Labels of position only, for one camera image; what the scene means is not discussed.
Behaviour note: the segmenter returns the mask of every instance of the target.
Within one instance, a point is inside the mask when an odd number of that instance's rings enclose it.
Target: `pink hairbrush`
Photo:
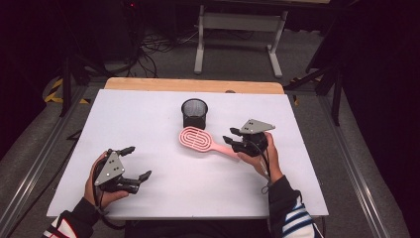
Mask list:
[[[224,147],[213,142],[211,135],[195,127],[185,127],[179,134],[179,142],[198,152],[218,151],[235,159],[239,157],[230,147]]]

